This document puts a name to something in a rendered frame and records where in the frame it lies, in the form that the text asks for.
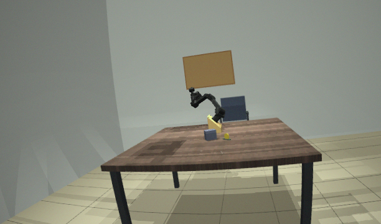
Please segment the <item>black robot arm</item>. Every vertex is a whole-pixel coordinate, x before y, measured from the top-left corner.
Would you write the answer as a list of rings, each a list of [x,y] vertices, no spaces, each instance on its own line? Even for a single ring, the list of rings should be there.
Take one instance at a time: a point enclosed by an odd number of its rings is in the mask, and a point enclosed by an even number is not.
[[[194,93],[195,97],[192,97],[191,98],[191,106],[197,108],[198,105],[203,102],[204,100],[206,99],[209,99],[213,105],[216,107],[215,109],[215,116],[212,118],[216,123],[218,123],[219,119],[220,118],[224,118],[225,117],[225,112],[226,110],[223,109],[218,103],[217,101],[215,100],[215,96],[211,95],[210,93],[209,94],[204,94],[203,96],[197,91],[196,93]]]

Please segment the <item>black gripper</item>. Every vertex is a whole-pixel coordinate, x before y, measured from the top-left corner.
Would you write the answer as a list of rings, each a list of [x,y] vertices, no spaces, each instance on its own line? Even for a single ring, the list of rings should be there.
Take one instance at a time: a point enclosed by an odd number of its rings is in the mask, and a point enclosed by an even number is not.
[[[189,88],[189,92],[191,92],[191,94],[190,94],[190,95],[191,95],[191,98],[192,98],[192,97],[195,97],[193,91],[195,91],[195,90],[194,90],[194,87]]]

